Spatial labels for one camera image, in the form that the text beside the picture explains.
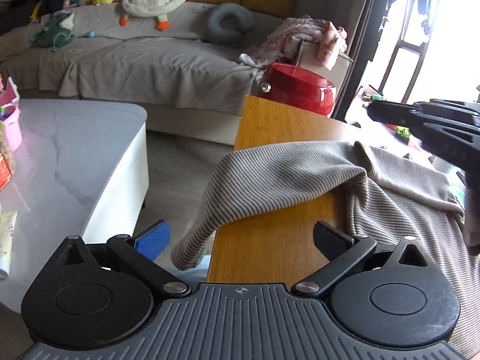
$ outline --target pink blanket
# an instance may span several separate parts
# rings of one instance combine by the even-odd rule
[[[338,29],[330,21],[312,19],[305,15],[301,19],[286,19],[259,48],[250,48],[241,54],[239,62],[254,68],[267,68],[273,62],[294,60],[302,41],[320,44],[317,61],[331,70],[339,52],[345,52],[347,33]]]

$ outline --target wooden table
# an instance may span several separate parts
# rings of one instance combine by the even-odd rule
[[[309,140],[379,144],[354,126],[269,100],[246,98],[235,150]],[[290,288],[327,263],[312,240],[318,220],[344,230],[345,197],[327,193],[312,202],[223,226],[215,237],[208,281],[277,282]]]

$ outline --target white marble table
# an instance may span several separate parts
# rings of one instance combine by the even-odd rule
[[[22,298],[61,241],[132,234],[148,189],[146,112],[87,100],[20,100],[23,142],[0,191],[2,212],[18,211],[10,277],[0,302]]]

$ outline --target striped cloth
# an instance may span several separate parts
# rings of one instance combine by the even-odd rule
[[[397,244],[417,237],[457,293],[461,314],[450,344],[466,358],[480,351],[480,258],[462,238],[464,212],[446,177],[357,142],[282,143],[236,151],[214,170],[199,216],[172,250],[177,268],[195,267],[221,226],[316,199],[342,186],[350,235]]]

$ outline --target red lid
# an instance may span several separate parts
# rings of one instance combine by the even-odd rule
[[[275,69],[276,71],[279,71],[283,74],[291,76],[292,78],[303,81],[304,83],[308,83],[310,85],[318,86],[320,88],[335,87],[335,85],[333,85],[326,78],[298,66],[275,62],[272,64],[272,68]]]

